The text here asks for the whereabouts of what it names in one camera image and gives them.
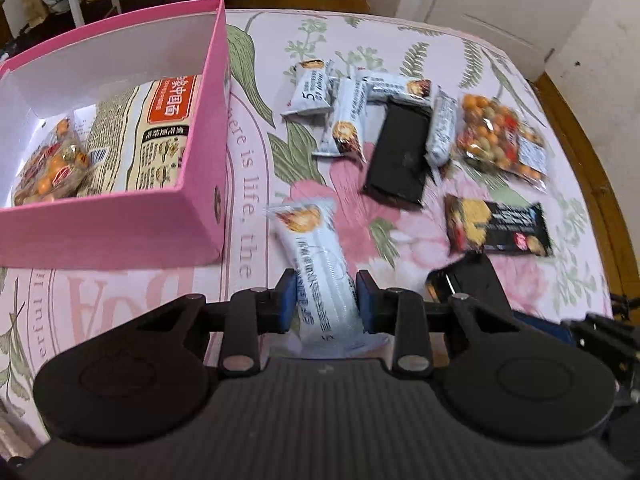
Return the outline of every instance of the bag of nuts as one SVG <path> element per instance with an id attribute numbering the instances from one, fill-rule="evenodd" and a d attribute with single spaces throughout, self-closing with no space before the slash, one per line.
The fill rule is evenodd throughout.
<path id="1" fill-rule="evenodd" d="M 478 170 L 508 171 L 546 190 L 542 135 L 495 99 L 467 94 L 461 103 L 456 143 L 463 158 Z"/>
<path id="2" fill-rule="evenodd" d="M 20 170 L 14 205 L 53 202 L 75 195 L 90 165 L 71 114 L 56 124 Z"/>

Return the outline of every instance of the ribbed black surface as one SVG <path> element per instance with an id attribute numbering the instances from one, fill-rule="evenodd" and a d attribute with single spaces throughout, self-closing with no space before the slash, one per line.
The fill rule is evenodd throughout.
<path id="1" fill-rule="evenodd" d="M 53 441 L 20 468 L 33 480 L 615 480 L 629 471 L 595 440 L 507 446 L 469 430 L 429 385 L 377 360 L 271 359 L 222 383 L 200 416 L 125 449 Z"/>

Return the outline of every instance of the tablecloth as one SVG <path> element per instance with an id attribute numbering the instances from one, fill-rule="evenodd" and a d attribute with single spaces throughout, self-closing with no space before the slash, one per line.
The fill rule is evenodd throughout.
<path id="1" fill-rule="evenodd" d="M 492 256 L 511 306 L 551 320 L 582 317 L 588 310 L 610 314 L 578 183 L 535 95 L 505 53 L 452 30 L 375 16 L 252 9 L 227 11 L 227 21 L 234 81 L 222 262 L 196 269 L 0 271 L 0 397 L 40 438 L 47 435 L 32 400 L 33 378 L 54 355 L 188 292 L 220 301 L 242 288 L 273 286 L 290 263 L 263 210 L 286 199 L 334 198 L 335 227 L 350 272 L 367 269 L 382 287 L 419 292 L 431 269 L 455 259 L 445 231 L 445 194 L 515 205 L 541 202 L 555 257 Z M 294 89 L 292 67 L 315 57 L 333 60 L 339 75 L 365 67 L 425 76 L 454 96 L 499 97 L 545 136 L 548 192 L 454 164 L 441 186 L 428 184 L 420 212 L 361 195 L 366 167 L 311 156 L 322 124 L 280 117 Z M 370 156 L 385 109 L 369 106 L 367 112 Z M 219 342 L 212 339 L 210 359 Z"/>

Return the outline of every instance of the cardboard box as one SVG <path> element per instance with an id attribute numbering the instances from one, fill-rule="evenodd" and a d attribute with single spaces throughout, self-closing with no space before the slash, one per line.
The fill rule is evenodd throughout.
<path id="1" fill-rule="evenodd" d="M 0 67 L 0 192 L 10 200 L 42 120 L 144 82 L 202 74 L 175 187 L 0 209 L 0 266 L 132 269 L 220 257 L 226 204 L 229 72 L 223 0 L 101 20 Z"/>

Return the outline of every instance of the pink box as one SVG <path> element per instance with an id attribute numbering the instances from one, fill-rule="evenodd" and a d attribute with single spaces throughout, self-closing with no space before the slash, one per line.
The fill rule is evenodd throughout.
<path id="1" fill-rule="evenodd" d="M 175 187 L 2 208 L 0 266 L 132 269 L 219 259 L 229 91 L 225 23 L 223 0 L 153 7 L 62 34 L 2 65 L 4 198 L 42 119 L 152 80 L 202 74 L 202 81 Z"/>

